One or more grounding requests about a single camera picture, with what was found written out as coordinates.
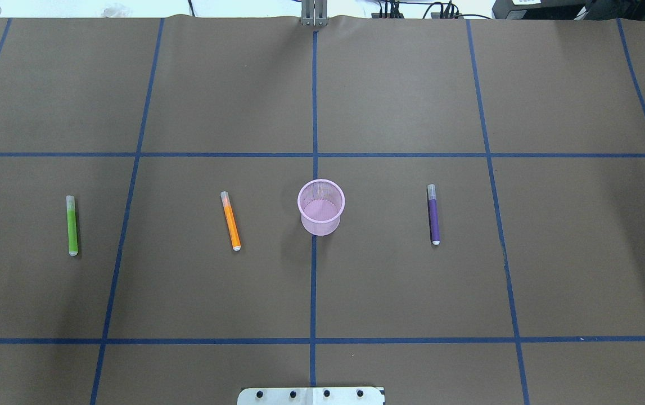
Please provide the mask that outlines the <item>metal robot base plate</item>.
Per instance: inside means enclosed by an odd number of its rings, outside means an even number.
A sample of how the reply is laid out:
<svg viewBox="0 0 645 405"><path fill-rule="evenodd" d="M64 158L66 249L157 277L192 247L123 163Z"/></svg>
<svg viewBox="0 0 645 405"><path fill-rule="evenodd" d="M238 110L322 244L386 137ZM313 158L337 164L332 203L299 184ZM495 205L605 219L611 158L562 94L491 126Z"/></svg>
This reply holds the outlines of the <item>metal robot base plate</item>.
<svg viewBox="0 0 645 405"><path fill-rule="evenodd" d="M383 388L333 386L250 388L240 392L237 404L385 404Z"/></svg>

